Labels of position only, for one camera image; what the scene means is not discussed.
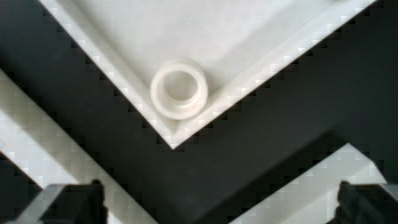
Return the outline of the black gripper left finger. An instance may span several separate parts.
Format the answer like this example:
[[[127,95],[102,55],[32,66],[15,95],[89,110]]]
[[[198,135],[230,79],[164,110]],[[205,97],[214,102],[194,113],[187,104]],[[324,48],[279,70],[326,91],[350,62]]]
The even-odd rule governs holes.
[[[89,184],[52,184],[38,194],[16,224],[107,224],[105,187]]]

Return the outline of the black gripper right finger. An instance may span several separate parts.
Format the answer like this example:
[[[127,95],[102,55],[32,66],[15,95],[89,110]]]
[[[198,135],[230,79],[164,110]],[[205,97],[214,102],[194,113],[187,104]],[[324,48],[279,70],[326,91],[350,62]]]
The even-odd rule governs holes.
[[[398,184],[340,184],[334,224],[398,224]]]

